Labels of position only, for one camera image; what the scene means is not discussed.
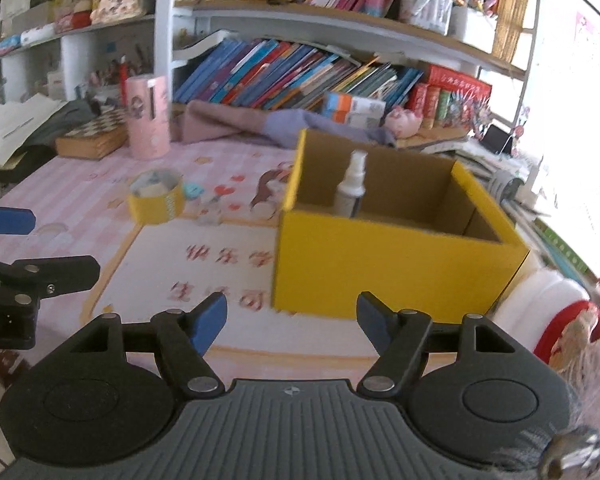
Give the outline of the yellow tape roll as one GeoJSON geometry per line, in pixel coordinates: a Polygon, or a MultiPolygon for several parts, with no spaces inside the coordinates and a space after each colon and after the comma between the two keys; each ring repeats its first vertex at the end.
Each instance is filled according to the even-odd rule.
{"type": "Polygon", "coordinates": [[[172,171],[180,177],[180,183],[170,193],[151,198],[138,198],[131,193],[130,184],[137,176],[129,183],[129,193],[126,198],[128,199],[130,214],[133,220],[142,226],[155,226],[156,224],[169,222],[178,218],[185,209],[183,176],[172,169],[159,168],[151,170],[172,171]]]}

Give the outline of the white paper sheets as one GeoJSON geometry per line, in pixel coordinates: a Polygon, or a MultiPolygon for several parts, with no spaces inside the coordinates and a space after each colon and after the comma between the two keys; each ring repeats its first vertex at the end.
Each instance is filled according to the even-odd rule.
{"type": "Polygon", "coordinates": [[[37,128],[59,112],[67,102],[36,94],[26,102],[0,105],[0,166],[26,142],[37,128]]]}

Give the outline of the yellow cardboard box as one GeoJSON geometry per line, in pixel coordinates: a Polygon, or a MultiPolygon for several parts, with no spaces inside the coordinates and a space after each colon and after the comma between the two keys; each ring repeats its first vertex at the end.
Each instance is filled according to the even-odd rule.
{"type": "Polygon", "coordinates": [[[360,292],[393,310],[441,323],[485,314],[529,249],[460,162],[436,155],[301,133],[280,212],[272,305],[354,318],[360,292]],[[335,216],[351,153],[367,153],[365,195],[354,218],[335,216]]]}

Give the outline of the pink checked table mat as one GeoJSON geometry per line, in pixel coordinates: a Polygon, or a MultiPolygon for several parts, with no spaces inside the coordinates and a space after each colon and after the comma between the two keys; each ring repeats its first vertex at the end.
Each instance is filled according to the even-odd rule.
{"type": "Polygon", "coordinates": [[[206,359],[224,382],[242,378],[347,377],[357,382],[376,352],[355,322],[293,314],[270,305],[277,220],[249,207],[260,177],[272,174],[282,197],[294,153],[237,141],[175,145],[142,162],[122,148],[98,162],[55,158],[8,192],[6,207],[33,211],[28,235],[0,235],[0,261],[90,255],[100,264],[89,292],[47,299],[40,307],[35,363],[104,313],[144,322],[155,313],[192,308],[219,290],[228,318],[206,359]],[[184,214],[139,226],[126,194],[141,172],[179,172],[204,188],[184,214]],[[196,223],[201,203],[221,197],[222,223],[196,223]]]}

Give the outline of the small white red box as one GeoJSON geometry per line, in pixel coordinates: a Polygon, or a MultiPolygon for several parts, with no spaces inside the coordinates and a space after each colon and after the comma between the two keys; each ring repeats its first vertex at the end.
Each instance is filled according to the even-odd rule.
{"type": "Polygon", "coordinates": [[[211,200],[201,203],[195,221],[200,226],[219,226],[222,223],[221,197],[214,196],[211,200]]]}

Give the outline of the white spray bottle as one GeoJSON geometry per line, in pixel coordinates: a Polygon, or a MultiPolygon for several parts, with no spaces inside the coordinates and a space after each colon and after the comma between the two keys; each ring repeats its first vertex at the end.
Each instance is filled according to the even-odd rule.
{"type": "Polygon", "coordinates": [[[358,214],[365,195],[366,157],[367,153],[361,150],[351,153],[349,166],[336,188],[332,205],[335,216],[354,218],[358,214]]]}

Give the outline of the teal round toy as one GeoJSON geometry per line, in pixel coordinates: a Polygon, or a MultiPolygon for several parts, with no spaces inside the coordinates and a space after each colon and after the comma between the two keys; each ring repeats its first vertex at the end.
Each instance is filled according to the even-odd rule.
{"type": "Polygon", "coordinates": [[[204,194],[204,188],[193,182],[184,182],[183,194],[186,200],[196,200],[204,194]]]}

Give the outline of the wooden chess box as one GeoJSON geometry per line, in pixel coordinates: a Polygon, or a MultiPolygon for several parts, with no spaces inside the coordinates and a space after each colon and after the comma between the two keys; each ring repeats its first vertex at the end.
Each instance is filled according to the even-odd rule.
{"type": "Polygon", "coordinates": [[[121,108],[110,110],[55,140],[60,157],[101,160],[128,140],[126,115],[121,108]]]}

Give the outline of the cream square case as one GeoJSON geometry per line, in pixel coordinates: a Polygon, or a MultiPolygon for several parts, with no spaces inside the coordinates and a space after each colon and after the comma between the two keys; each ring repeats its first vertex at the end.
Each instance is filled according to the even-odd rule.
{"type": "Polygon", "coordinates": [[[138,198],[159,197],[170,193],[180,183],[180,177],[168,170],[151,170],[137,176],[130,184],[138,198]]]}

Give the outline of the pen holder with pens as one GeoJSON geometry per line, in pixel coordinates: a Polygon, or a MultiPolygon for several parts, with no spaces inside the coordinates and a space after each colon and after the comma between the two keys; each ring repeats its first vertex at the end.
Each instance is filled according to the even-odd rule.
{"type": "Polygon", "coordinates": [[[130,55],[106,61],[88,75],[85,97],[102,106],[124,107],[123,83],[135,76],[154,71],[154,57],[151,50],[141,44],[134,44],[130,55]]]}

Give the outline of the pile of magazines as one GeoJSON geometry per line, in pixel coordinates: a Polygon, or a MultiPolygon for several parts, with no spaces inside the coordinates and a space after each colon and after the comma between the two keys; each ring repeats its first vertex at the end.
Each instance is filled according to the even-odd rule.
{"type": "Polygon", "coordinates": [[[597,276],[553,224],[556,214],[535,191],[538,165],[485,145],[458,129],[432,129],[396,141],[399,148],[449,156],[462,162],[500,203],[528,245],[544,263],[583,286],[597,284],[597,276]]]}

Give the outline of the pink humidifier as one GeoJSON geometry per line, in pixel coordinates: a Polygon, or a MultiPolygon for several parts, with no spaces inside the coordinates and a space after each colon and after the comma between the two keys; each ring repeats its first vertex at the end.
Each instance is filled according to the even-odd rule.
{"type": "Polygon", "coordinates": [[[125,81],[126,126],[132,156],[156,159],[170,151],[169,91],[166,77],[140,75],[125,81]]]}

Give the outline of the purple pink cloth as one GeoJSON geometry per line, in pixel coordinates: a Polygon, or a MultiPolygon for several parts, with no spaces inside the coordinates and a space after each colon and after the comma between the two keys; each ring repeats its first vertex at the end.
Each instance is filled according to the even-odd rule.
{"type": "Polygon", "coordinates": [[[303,130],[342,136],[358,143],[396,146],[396,138],[386,128],[356,128],[307,110],[267,112],[193,100],[186,105],[183,113],[171,119],[172,138],[184,144],[248,134],[263,138],[279,148],[292,150],[303,130]]]}

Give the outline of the pink pig toy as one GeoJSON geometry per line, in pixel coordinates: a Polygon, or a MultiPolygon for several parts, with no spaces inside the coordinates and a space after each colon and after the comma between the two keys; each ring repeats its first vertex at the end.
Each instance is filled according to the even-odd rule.
{"type": "Polygon", "coordinates": [[[396,140],[405,140],[416,136],[421,125],[422,116],[400,106],[393,107],[384,120],[384,127],[396,140]]]}

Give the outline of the orange white box stack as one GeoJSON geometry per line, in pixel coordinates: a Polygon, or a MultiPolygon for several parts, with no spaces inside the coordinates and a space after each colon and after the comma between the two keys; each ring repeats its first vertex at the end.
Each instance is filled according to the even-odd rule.
{"type": "Polygon", "coordinates": [[[322,99],[321,114],[333,122],[355,128],[376,128],[385,116],[386,103],[381,100],[327,92],[322,99]]]}

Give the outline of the black phone stand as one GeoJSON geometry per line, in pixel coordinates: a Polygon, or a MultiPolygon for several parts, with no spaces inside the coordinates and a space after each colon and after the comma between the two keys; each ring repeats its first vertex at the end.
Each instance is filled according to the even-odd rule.
{"type": "Polygon", "coordinates": [[[480,140],[480,144],[494,155],[512,154],[514,136],[496,125],[490,125],[480,140]]]}

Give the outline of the red book box set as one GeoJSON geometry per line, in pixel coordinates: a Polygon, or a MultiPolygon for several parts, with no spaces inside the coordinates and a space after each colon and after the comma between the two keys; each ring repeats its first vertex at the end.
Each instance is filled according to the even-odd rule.
{"type": "Polygon", "coordinates": [[[492,86],[457,70],[419,62],[406,108],[422,118],[422,128],[462,128],[483,133],[491,122],[492,86]]]}

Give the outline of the lower row of books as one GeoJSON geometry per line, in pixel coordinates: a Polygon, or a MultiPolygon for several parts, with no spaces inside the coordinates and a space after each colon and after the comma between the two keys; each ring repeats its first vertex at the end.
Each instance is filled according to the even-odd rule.
{"type": "Polygon", "coordinates": [[[334,48],[273,38],[210,38],[174,78],[172,100],[253,110],[317,110],[330,92],[404,105],[424,73],[375,56],[367,62],[334,48]]]}

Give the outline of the white bookshelf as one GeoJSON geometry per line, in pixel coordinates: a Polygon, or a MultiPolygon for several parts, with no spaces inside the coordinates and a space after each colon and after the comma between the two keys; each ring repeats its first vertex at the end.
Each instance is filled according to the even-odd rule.
{"type": "Polygon", "coordinates": [[[134,44],[154,57],[155,76],[174,78],[193,57],[187,50],[210,38],[273,38],[316,44],[367,62],[414,67],[441,65],[471,77],[497,73],[524,82],[528,70],[514,63],[528,0],[498,0],[491,14],[453,2],[446,36],[399,21],[396,0],[384,18],[309,4],[253,0],[179,3],[144,0],[139,18],[94,25],[92,0],[52,0],[45,24],[0,34],[0,103],[47,93],[59,101],[85,96],[88,75],[106,61],[130,55],[134,44]]]}

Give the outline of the clear stationery organizer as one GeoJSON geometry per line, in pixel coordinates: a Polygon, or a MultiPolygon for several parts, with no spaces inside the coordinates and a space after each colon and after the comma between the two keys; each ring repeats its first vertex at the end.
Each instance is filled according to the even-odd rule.
{"type": "Polygon", "coordinates": [[[446,36],[454,0],[401,0],[399,21],[446,36]]]}

